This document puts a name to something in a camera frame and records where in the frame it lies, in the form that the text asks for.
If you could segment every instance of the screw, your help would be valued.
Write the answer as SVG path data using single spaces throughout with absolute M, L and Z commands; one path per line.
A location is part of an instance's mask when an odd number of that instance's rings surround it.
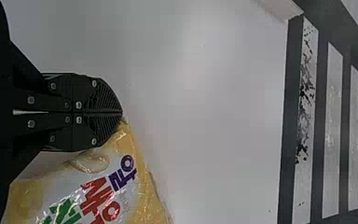
M 55 142 L 55 135 L 52 135 L 52 136 L 50 137 L 50 142 Z
M 34 128 L 34 120 L 28 120 L 28 128 Z
M 28 105 L 33 105 L 34 104 L 34 97 L 33 96 L 28 96 Z
M 55 89 L 57 89 L 57 85 L 56 85 L 54 82 L 51 82 L 51 83 L 50 83 L 50 88 L 51 88 L 52 90 L 55 90 Z
M 76 109 L 81 109 L 81 102 L 76 102 Z
M 81 124 L 82 121 L 83 121 L 83 119 L 81 117 L 76 118 L 76 123 Z

